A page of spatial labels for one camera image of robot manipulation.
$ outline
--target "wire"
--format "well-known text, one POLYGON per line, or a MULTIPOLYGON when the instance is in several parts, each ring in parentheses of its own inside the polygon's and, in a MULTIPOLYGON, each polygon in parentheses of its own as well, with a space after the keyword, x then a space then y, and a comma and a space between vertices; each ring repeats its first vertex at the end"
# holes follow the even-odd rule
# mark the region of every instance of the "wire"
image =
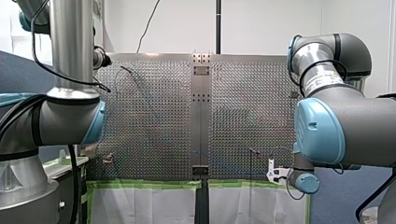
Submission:
POLYGON ((337 171, 335 168, 332 168, 338 175, 343 175, 344 174, 344 166, 343 164, 339 164, 341 172, 337 171))
POLYGON ((299 82, 298 81, 296 81, 296 79, 294 79, 294 77, 293 77, 293 68, 292 68, 292 57, 293 57, 293 54, 294 54, 294 44, 295 44, 295 42, 297 41, 297 38, 300 38, 301 36, 300 35, 295 35, 294 36, 294 38, 291 40, 291 44, 290 44, 290 46, 289 46, 289 61, 288 61, 288 66, 289 66, 289 77, 290 77, 290 80, 291 80, 291 82, 292 83, 294 83, 294 85, 296 85, 296 86, 299 86, 299 82))
POLYGON ((106 54, 106 51, 100 46, 94 46, 93 49, 99 49, 102 51, 102 53, 106 54))
POLYGON ((15 113, 17 113, 21 108, 25 107, 26 104, 28 104, 30 101, 34 100, 36 97, 39 97, 39 95, 34 95, 31 96, 25 100, 22 100, 20 102, 18 102, 16 105, 12 106, 7 113, 0 119, 0 129, 2 129, 2 127, 9 122, 9 119, 12 118, 12 116, 15 115, 15 113))
POLYGON ((111 90, 107 86, 103 85, 102 83, 80 81, 80 80, 74 79, 72 77, 69 77, 69 76, 54 72, 51 69, 49 69, 46 65, 44 65, 43 63, 41 63, 38 60, 37 55, 35 53, 35 20, 37 19, 38 15, 43 11, 43 9, 46 7, 48 2, 49 2, 49 0, 45 0, 43 2, 43 4, 41 4, 41 7, 35 13, 35 15, 32 18, 32 21, 30 23, 30 29, 31 29, 31 33, 32 33, 32 54, 33 54, 33 59, 35 60, 35 63, 37 63, 37 65, 40 66, 42 69, 44 69, 47 72, 55 75, 56 77, 61 77, 63 79, 66 79, 68 81, 75 82, 75 83, 78 83, 78 84, 81 84, 81 85, 98 86, 100 89, 102 89, 104 91, 111 92, 111 90))
POLYGON ((142 46, 142 40, 143 40, 143 38, 145 37, 146 33, 148 32, 149 23, 151 22, 151 19, 152 19, 152 17, 154 16, 155 10, 157 9, 157 6, 158 6, 158 4, 160 3, 160 1, 161 1, 161 0, 158 0, 158 1, 157 1, 157 3, 155 4, 154 9, 153 9, 152 12, 151 12, 151 16, 150 16, 149 19, 148 19, 148 24, 146 25, 146 30, 145 30, 145 32, 142 34, 142 36, 140 37, 139 46, 137 47, 136 53, 139 53, 140 47, 142 46))
POLYGON ((41 104, 47 98, 46 95, 34 95, 24 100, 24 104, 14 105, 11 110, 12 113, 7 113, 7 116, 3 117, 4 123, 0 127, 0 142, 6 134, 8 128, 19 119, 26 111, 32 107, 41 104))
POLYGON ((311 68, 317 66, 317 65, 320 64, 320 63, 335 63, 335 64, 339 65, 339 66, 344 70, 344 77, 343 77, 343 80, 345 80, 345 79, 347 78, 347 68, 344 66, 343 63, 340 63, 339 61, 336 61, 336 60, 333 60, 333 59, 329 59, 329 60, 322 60, 322 61, 317 61, 317 62, 311 63, 308 67, 305 68, 305 70, 303 71, 303 73, 302 73, 301 76, 300 76, 299 87, 300 87, 300 94, 301 94, 303 97, 305 97, 304 90, 303 90, 303 80, 304 80, 304 77, 305 77, 305 75, 308 73, 308 71, 309 71, 311 68))
POLYGON ((295 201, 300 201, 300 200, 305 196, 305 193, 303 193, 303 195, 301 195, 300 198, 296 198, 296 197, 294 197, 294 196, 291 194, 291 192, 290 192, 290 190, 289 190, 290 173, 291 173, 291 169, 289 169, 289 171, 288 171, 288 177, 287 177, 287 180, 286 180, 286 191, 288 192, 289 196, 290 196, 292 199, 294 199, 295 201))
POLYGON ((70 161, 72 163, 72 175, 73 175, 73 207, 72 207, 72 215, 70 217, 70 224, 75 224, 77 220, 77 211, 78 211, 78 167, 77 167, 77 159, 76 153, 73 148, 73 145, 68 145, 69 153, 70 153, 70 161))
POLYGON ((385 189, 387 189, 390 184, 392 184, 396 180, 396 173, 393 173, 387 181, 385 181, 370 197, 366 199, 359 207, 356 209, 355 217, 361 223, 361 211, 365 208, 369 203, 371 203, 378 195, 382 193, 385 189))

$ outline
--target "pegboard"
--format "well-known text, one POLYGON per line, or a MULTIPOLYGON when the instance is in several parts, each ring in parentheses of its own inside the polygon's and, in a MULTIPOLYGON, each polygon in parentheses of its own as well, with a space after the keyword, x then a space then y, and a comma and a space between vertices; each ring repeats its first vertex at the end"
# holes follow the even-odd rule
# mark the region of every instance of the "pegboard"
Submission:
POLYGON ((89 179, 192 179, 197 164, 209 178, 263 179, 272 151, 276 166, 292 164, 290 151, 274 149, 294 141, 298 98, 286 57, 206 57, 197 75, 191 54, 111 55, 96 76, 112 92, 102 92, 105 126, 89 179))
POLYGON ((190 179, 191 55, 111 58, 97 74, 112 92, 102 93, 105 126, 89 179, 190 179))
POLYGON ((210 178, 265 178, 268 158, 292 166, 297 87, 286 57, 215 55, 209 123, 210 178))

